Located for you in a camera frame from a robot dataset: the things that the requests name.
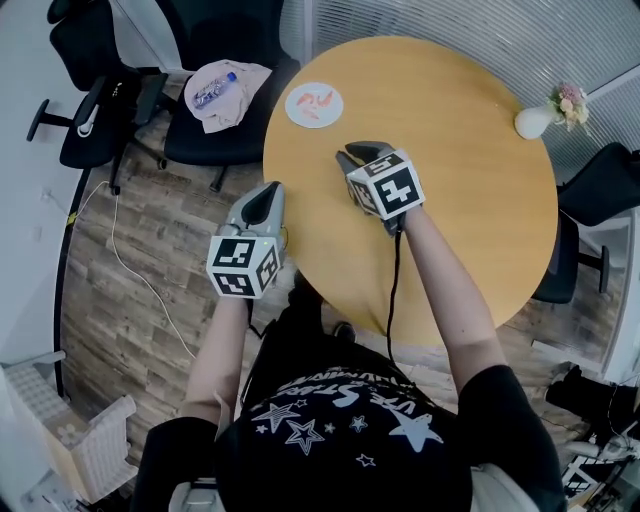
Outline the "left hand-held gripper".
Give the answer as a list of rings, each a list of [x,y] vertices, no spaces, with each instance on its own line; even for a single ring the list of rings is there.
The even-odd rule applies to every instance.
[[[284,259],[279,229],[285,193],[278,181],[256,187],[236,201],[227,223],[211,238],[206,271],[220,297],[260,299],[276,278]]]

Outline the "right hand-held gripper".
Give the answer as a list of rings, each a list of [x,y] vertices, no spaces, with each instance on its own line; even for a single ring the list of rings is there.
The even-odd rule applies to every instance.
[[[404,214],[425,201],[408,153],[381,141],[351,142],[345,149],[337,151],[335,158],[355,200],[395,236],[402,231]]]

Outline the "white plate with shrimps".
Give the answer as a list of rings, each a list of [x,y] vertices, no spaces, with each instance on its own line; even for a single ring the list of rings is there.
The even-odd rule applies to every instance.
[[[330,90],[333,91],[331,104],[323,109],[316,107],[316,96],[324,96]],[[297,106],[298,98],[305,92],[315,95],[314,105]],[[317,113],[319,120],[310,119],[303,114],[303,110],[310,110]],[[342,115],[344,102],[340,93],[331,85],[320,82],[309,82],[294,88],[286,98],[285,112],[288,118],[298,126],[307,129],[325,128],[336,122]]]

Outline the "person's right forearm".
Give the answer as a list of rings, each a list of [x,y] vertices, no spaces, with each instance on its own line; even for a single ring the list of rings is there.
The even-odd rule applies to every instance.
[[[507,363],[489,307],[423,208],[408,210],[404,231],[461,392],[477,374]]]

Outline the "person's left forearm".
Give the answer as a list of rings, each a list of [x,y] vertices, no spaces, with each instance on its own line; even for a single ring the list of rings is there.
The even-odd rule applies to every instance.
[[[193,362],[182,417],[194,417],[215,425],[231,420],[239,392],[248,304],[245,299],[218,300],[203,344]]]

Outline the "black mesh office chair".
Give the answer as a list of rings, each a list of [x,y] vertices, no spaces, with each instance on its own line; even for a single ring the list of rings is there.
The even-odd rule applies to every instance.
[[[610,143],[567,183],[557,188],[558,223],[554,249],[543,279],[533,294],[538,301],[566,304],[573,298],[578,266],[599,272],[599,291],[607,291],[610,253],[579,251],[579,225],[595,227],[640,206],[640,150]]]
[[[272,111],[300,69],[280,44],[283,0],[156,2],[171,27],[182,67],[190,77],[204,65],[223,59],[255,63],[272,71],[241,123],[212,134],[205,134],[188,110],[184,86],[179,99],[169,102],[173,117],[164,145],[166,158],[221,168],[261,161]]]
[[[60,163],[79,170],[110,163],[108,186],[118,195],[118,170],[136,131],[142,74],[120,59],[109,0],[52,0],[47,21],[53,25],[51,45],[73,85],[86,96],[72,118],[48,113],[49,101],[44,100],[26,140],[32,141],[41,125],[65,127]]]

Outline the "pale pink cloth bag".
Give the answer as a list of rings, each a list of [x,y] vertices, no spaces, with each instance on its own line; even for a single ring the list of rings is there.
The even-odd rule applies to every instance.
[[[229,72],[237,75],[237,81],[203,109],[194,108],[193,95],[213,79]],[[241,123],[254,96],[271,74],[270,69],[259,64],[218,60],[204,65],[187,80],[183,90],[184,103],[201,123],[205,134],[220,132]]]

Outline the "clear plastic water bottle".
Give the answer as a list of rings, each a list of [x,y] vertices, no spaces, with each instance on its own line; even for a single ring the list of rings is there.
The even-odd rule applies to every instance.
[[[192,97],[192,105],[200,110],[226,92],[230,85],[237,81],[237,75],[229,72],[221,75],[198,90]]]

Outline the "pink flower bouquet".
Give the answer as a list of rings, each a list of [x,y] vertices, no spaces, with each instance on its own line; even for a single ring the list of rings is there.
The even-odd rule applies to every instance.
[[[586,129],[589,119],[587,94],[576,85],[562,82],[548,96],[548,103],[555,112],[555,123],[564,125],[568,131],[576,127]]]

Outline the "black star-print T-shirt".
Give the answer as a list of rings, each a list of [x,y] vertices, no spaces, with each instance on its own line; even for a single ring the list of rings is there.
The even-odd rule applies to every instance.
[[[450,414],[380,354],[269,339],[227,428],[179,417],[147,435],[131,512],[168,512],[212,477],[224,512],[566,512],[554,444],[512,369],[465,385]]]

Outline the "open box with lattice flaps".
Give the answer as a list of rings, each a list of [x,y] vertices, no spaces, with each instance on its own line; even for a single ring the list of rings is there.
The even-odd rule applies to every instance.
[[[44,376],[46,360],[0,366],[0,497],[26,512],[26,494],[47,473],[65,491],[93,504],[129,482],[127,420],[136,412],[125,395],[85,420]]]

